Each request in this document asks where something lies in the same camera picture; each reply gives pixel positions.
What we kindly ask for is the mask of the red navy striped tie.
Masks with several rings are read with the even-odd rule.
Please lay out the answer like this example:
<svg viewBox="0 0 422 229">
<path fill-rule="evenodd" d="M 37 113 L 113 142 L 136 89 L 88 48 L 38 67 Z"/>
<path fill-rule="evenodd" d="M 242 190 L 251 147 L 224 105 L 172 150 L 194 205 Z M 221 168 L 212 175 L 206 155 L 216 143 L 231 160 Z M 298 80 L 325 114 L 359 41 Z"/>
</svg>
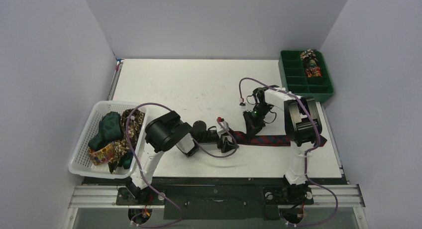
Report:
<svg viewBox="0 0 422 229">
<path fill-rule="evenodd" d="M 273 147 L 289 147 L 291 141 L 286 135 L 255 135 L 247 137 L 246 133 L 242 131 L 230 132 L 237 144 L 253 145 L 253 146 L 273 146 Z"/>
</svg>

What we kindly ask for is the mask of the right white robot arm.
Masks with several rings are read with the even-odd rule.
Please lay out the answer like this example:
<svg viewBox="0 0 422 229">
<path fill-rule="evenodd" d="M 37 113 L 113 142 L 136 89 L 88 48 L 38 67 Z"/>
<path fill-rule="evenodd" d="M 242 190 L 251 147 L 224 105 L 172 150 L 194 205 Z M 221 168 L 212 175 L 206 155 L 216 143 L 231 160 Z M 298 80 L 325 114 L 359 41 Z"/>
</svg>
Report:
<svg viewBox="0 0 422 229">
<path fill-rule="evenodd" d="M 319 114 L 315 99 L 312 97 L 300 97 L 284 88 L 275 86 L 256 88 L 252 92 L 255 100 L 253 108 L 243 112 L 246 124 L 246 138 L 250 142 L 276 145 L 276 140 L 257 134 L 266 126 L 265 116 L 272 108 L 278 108 L 284 112 L 285 134 L 291 142 L 291 161 L 285 173 L 288 185 L 281 188 L 281 197 L 288 203 L 294 202 L 301 195 L 297 185 L 307 181 L 306 162 L 309 155 L 306 147 L 316 143 L 322 131 Z"/>
</svg>

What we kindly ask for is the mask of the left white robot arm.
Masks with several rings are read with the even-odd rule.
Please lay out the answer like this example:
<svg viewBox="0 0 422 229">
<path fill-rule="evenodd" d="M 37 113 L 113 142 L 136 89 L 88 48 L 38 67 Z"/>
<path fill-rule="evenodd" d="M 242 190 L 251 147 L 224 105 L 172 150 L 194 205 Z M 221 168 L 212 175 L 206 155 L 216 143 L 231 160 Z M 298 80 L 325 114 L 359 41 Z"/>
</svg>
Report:
<svg viewBox="0 0 422 229">
<path fill-rule="evenodd" d="M 238 145 L 224 119 L 217 119 L 217 126 L 207 127 L 204 121 L 198 120 L 193 125 L 183 122 L 179 114 L 170 111 L 144 127 L 144 140 L 150 145 L 141 152 L 140 157 L 132 150 L 133 159 L 137 164 L 139 176 L 132 176 L 126 184 L 129 198 L 136 204 L 143 204 L 148 199 L 148 190 L 153 174 L 163 154 L 176 147 L 187 158 L 195 155 L 201 144 L 216 144 L 224 155 L 213 155 L 215 158 L 226 158 L 234 154 Z"/>
</svg>

